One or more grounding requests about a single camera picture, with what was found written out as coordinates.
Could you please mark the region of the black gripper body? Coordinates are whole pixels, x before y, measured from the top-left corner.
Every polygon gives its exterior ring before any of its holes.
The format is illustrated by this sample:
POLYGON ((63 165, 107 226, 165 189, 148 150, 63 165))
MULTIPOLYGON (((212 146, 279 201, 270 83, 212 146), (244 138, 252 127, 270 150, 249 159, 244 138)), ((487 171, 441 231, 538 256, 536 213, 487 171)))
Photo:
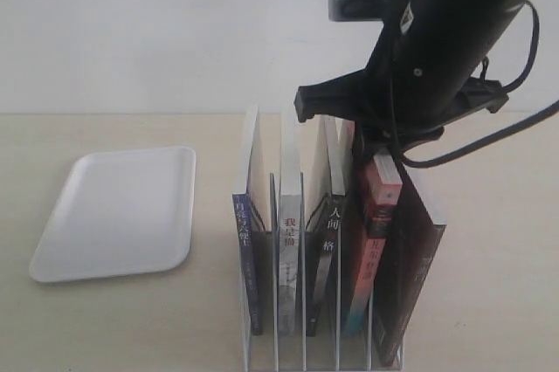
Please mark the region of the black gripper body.
POLYGON ((432 141, 447 124, 507 101, 500 81, 473 76, 506 28, 492 17, 391 21, 363 69, 299 87, 297 118, 354 121, 375 139, 395 124, 405 148, 432 141))

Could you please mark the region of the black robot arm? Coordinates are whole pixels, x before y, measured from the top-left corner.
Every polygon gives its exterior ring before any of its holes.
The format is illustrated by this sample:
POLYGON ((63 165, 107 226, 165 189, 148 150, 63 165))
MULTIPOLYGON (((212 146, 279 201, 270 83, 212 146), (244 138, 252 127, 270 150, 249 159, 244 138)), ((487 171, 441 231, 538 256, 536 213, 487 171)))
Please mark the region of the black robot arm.
POLYGON ((353 121, 363 145, 406 152, 438 140, 445 127, 480 110, 498 112, 530 74, 540 40, 532 19, 527 62, 508 84, 487 77, 488 54, 530 0, 328 0, 335 22, 379 21, 366 66, 294 98, 299 122, 317 115, 353 121))

